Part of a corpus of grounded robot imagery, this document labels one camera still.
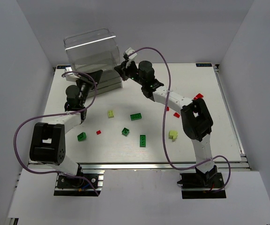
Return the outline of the clear plastic drawer container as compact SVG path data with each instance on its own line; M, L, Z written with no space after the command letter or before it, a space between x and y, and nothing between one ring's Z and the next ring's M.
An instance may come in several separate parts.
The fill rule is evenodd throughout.
M115 34L106 28L87 31L64 38L64 47L74 71L87 74L102 70L97 93L122 88L120 75L114 67L120 64L120 52Z

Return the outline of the green long lego brick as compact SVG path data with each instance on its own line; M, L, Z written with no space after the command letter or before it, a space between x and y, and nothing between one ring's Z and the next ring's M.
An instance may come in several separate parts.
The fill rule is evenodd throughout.
M140 135L140 147L146 147L146 135Z
M131 119L131 121L140 120L140 119L142 119L142 115L141 115L141 113L131 114L130 119Z

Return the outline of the green small lego brick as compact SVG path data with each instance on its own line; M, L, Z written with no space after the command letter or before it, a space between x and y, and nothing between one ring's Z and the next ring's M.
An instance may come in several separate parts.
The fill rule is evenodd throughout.
M124 136L128 136L128 134L129 134L129 132L130 132L130 130L128 129L128 128L123 128L123 130L122 130L122 135L124 135Z

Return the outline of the green long lego brick front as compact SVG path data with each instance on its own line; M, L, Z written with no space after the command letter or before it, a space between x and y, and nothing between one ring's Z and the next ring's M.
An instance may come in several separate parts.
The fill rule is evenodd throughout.
M140 147L146 147L146 135L140 135Z

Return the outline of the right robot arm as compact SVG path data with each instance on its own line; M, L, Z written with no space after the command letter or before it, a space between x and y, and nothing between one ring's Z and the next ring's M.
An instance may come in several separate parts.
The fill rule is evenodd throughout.
M194 147L197 164L195 171L204 182L210 181L216 175L217 167L210 147L213 120L205 101L202 98L191 100L169 90L155 78L155 70L149 61L141 61L138 66L133 61L127 65L125 61L115 66L114 70L122 80L131 79L141 85L146 98L180 114L183 131L192 140Z

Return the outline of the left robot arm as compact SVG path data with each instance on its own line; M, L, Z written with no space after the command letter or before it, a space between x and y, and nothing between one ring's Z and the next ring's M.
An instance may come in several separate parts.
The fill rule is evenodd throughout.
M70 176L80 174L79 164L66 155L65 134L84 122L87 113L86 99L89 92L97 87L102 73L102 70L88 74L65 72L66 80L75 82L65 91L65 114L49 123L35 124L30 145L30 160L46 164Z

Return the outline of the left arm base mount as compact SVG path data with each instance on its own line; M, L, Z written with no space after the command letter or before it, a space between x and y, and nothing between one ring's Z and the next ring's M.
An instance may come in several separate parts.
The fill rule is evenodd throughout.
M72 178L63 174L58 175L53 195L98 197L103 186L103 172L84 170L81 168L81 166L79 166L77 176L82 178Z

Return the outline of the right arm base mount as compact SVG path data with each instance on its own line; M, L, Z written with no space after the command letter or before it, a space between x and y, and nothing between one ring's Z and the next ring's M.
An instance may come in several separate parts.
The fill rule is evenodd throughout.
M208 183L196 173L181 173L177 185L181 188L182 199L225 199L224 180L217 173Z

